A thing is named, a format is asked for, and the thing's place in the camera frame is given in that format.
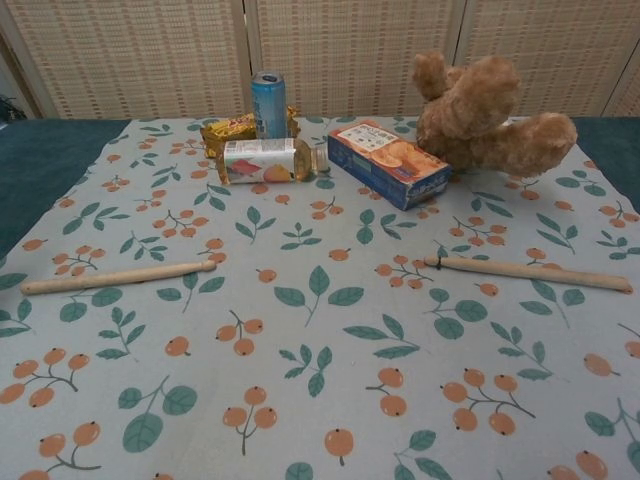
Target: wooden stick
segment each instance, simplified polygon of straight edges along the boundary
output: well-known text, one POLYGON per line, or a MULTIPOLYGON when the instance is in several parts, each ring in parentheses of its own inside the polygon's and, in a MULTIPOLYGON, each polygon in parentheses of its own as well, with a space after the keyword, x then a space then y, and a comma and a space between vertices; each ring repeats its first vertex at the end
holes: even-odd
POLYGON ((604 275, 599 273, 572 272, 550 268, 532 267, 517 263, 500 263, 489 260, 473 260, 469 258, 428 257, 425 263, 431 267, 447 267, 468 272, 492 273, 508 277, 535 278, 550 282, 570 283, 588 287, 608 288, 624 293, 633 292, 633 288, 625 277, 604 275))
POLYGON ((146 282, 148 280, 177 277, 192 272, 208 272, 216 268, 216 265, 216 262, 209 260, 200 263, 183 263, 162 267, 140 268, 137 270, 89 275, 86 277, 42 280, 23 283, 20 286, 20 291, 24 295, 37 295, 40 293, 64 292, 68 290, 105 287, 108 285, 146 282))

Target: bottle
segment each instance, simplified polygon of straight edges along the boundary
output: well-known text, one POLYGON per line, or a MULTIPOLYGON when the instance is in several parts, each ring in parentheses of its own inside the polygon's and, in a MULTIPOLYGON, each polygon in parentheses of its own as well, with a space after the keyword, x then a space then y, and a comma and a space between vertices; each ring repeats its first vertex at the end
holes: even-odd
POLYGON ((299 138, 232 140, 215 162, 223 185, 308 182, 329 170, 326 150, 299 138))

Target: cardboard box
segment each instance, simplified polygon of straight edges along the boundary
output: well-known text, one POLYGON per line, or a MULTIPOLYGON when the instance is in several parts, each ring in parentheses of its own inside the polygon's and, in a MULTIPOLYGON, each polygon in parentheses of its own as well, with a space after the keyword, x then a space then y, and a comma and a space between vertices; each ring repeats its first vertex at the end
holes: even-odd
POLYGON ((333 130, 329 160, 401 210, 441 192, 452 169, 411 142, 365 120, 333 130))

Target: brown plush toy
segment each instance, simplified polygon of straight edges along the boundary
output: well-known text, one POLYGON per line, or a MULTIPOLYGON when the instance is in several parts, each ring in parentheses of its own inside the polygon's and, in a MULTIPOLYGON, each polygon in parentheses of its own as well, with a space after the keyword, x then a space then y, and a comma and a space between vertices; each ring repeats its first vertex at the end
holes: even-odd
POLYGON ((439 52, 417 55, 413 82, 427 102, 417 144, 456 171, 478 168, 533 177, 556 167, 576 143, 575 125, 558 113, 503 125, 520 86, 504 58, 447 67, 439 52))

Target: soda can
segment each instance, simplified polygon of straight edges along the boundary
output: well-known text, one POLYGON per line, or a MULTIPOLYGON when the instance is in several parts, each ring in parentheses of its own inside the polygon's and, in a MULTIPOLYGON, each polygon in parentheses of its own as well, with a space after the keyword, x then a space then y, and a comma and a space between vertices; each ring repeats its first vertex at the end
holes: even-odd
POLYGON ((256 137, 287 137, 287 99, 282 75, 271 71, 256 73, 251 80, 251 93, 256 137))

